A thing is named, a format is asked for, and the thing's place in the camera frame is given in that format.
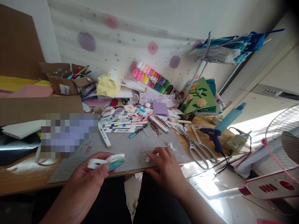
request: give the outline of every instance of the blue glue gun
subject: blue glue gun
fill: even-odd
[[[202,133],[207,134],[210,137],[210,141],[214,142],[215,145],[215,151],[216,152],[222,152],[222,145],[220,144],[220,141],[218,139],[218,136],[221,135],[221,132],[218,129],[212,129],[212,128],[201,128],[199,129]]]

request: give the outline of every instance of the gray cutting mat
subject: gray cutting mat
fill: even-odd
[[[100,133],[89,134],[89,139],[85,140],[69,158],[62,160],[48,183],[68,180],[79,164],[100,151],[114,154],[124,153],[126,155],[126,161],[117,168],[117,172],[155,166],[152,160],[150,160],[149,163],[145,162],[147,153],[152,152],[155,147],[166,147],[170,142],[172,142],[173,147],[176,149],[173,153],[177,161],[189,161],[189,157],[172,129],[170,129],[167,134],[163,132],[159,137],[157,137],[156,132],[150,127],[148,127],[146,131],[149,134],[149,138],[145,135],[144,131],[141,131],[131,139],[129,136],[132,133],[107,133],[112,145],[111,149],[106,147]]]

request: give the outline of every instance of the dark pants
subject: dark pants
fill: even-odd
[[[105,179],[100,193],[82,223],[132,223],[126,205],[125,177]],[[40,191],[35,199],[32,223],[39,223],[62,187]],[[134,224],[191,223],[179,202],[143,173]]]

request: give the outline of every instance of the green card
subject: green card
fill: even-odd
[[[204,77],[192,83],[186,100],[184,114],[191,113],[196,109],[204,109],[217,105],[216,99]]]

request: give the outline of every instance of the large scissors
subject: large scissors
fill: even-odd
[[[187,133],[181,128],[179,127],[181,130],[181,134],[185,136],[185,138],[188,140],[189,142],[189,152],[190,155],[192,156],[194,162],[196,162],[197,165],[199,165],[200,168],[202,168],[203,170],[208,170],[209,169],[209,164],[207,163],[207,159],[211,162],[211,163],[217,163],[218,160],[215,157],[215,155],[211,152],[211,150],[205,146],[202,143],[199,143],[197,141],[194,141],[192,138],[189,137],[189,135],[187,135]],[[213,156],[214,160],[213,161],[207,154],[205,151],[202,150],[202,148],[205,148],[208,152],[210,152],[210,154]],[[192,150],[196,152],[196,154],[199,156],[199,158],[205,163],[206,167],[203,167],[194,157]]]

